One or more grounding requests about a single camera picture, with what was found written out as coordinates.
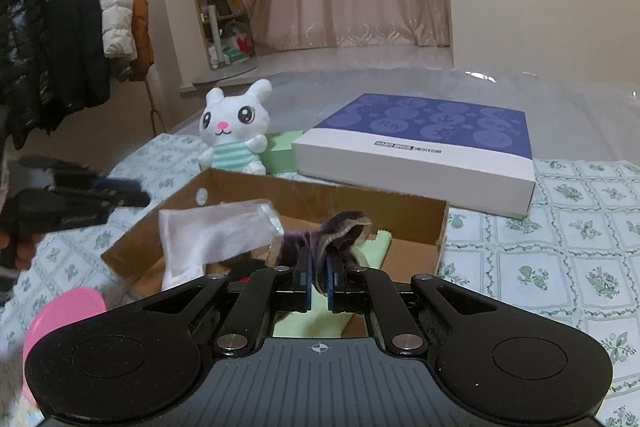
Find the person's left hand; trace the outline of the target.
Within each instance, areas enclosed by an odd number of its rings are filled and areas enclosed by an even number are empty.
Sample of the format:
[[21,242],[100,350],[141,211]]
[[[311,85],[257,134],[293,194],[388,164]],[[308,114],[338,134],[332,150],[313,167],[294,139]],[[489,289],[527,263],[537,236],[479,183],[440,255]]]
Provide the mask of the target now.
[[8,231],[1,230],[1,267],[16,271],[28,270],[40,241],[40,235],[14,237]]

